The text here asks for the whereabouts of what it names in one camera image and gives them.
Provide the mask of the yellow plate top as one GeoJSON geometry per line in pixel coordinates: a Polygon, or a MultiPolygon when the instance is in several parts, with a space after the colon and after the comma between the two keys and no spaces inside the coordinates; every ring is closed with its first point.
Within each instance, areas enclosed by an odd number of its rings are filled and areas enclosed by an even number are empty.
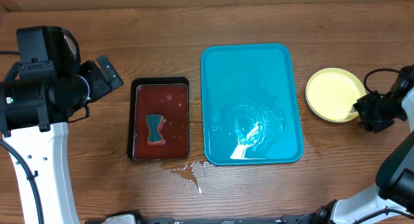
{"type": "Polygon", "coordinates": [[[329,122],[348,122],[358,116],[353,105],[365,96],[362,82],[340,68],[326,68],[314,73],[305,88],[305,98],[311,110],[329,122]]]}

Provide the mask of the wet sponge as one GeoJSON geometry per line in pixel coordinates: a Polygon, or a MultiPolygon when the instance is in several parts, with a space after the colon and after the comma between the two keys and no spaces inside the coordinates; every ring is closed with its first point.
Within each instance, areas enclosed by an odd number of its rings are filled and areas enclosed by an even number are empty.
{"type": "Polygon", "coordinates": [[[146,116],[146,125],[148,129],[147,143],[149,145],[161,145],[165,140],[161,134],[165,118],[159,114],[150,114],[146,116]]]}

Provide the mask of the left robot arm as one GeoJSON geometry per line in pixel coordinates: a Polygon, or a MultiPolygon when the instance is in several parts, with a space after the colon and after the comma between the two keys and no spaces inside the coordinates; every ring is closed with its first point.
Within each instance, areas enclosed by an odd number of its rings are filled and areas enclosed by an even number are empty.
{"type": "Polygon", "coordinates": [[[1,82],[1,146],[16,172],[26,223],[78,223],[67,156],[73,114],[123,85],[106,55],[82,61],[61,27],[16,32],[20,60],[1,82]]]}

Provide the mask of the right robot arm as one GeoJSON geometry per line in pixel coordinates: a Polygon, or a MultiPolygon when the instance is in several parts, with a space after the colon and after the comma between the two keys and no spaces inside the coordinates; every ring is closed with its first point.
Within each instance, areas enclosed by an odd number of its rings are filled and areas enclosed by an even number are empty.
{"type": "MultiPolygon", "coordinates": [[[[413,125],[413,66],[396,71],[397,79],[386,94],[369,90],[346,105],[359,124],[378,133],[396,118],[413,125]]],[[[393,216],[413,218],[413,135],[409,134],[382,163],[375,182],[348,199],[333,200],[298,223],[376,223],[393,216]]]]}

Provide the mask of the black tray with red water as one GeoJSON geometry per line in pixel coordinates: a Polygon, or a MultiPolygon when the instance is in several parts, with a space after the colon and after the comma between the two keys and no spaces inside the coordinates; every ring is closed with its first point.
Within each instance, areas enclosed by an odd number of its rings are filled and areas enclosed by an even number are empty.
{"type": "Polygon", "coordinates": [[[190,152],[189,81],[181,77],[137,78],[131,83],[127,156],[133,161],[185,159],[190,152]],[[146,116],[165,118],[161,145],[147,143],[146,116]]]}

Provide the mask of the teal plastic tray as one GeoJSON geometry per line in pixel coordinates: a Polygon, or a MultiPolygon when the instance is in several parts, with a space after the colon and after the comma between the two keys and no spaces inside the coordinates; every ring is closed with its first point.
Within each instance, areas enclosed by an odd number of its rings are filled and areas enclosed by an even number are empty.
{"type": "Polygon", "coordinates": [[[201,54],[204,154],[218,166],[293,163],[304,152],[289,50],[227,45],[201,54]]]}

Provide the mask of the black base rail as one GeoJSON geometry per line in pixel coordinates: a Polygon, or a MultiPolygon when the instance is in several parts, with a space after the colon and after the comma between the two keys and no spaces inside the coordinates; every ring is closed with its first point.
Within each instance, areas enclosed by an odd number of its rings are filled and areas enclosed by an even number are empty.
{"type": "Polygon", "coordinates": [[[110,214],[101,219],[88,219],[84,224],[132,223],[132,224],[311,224],[321,223],[316,213],[284,215],[277,218],[215,218],[215,219],[174,219],[144,217],[138,210],[110,214]]]}

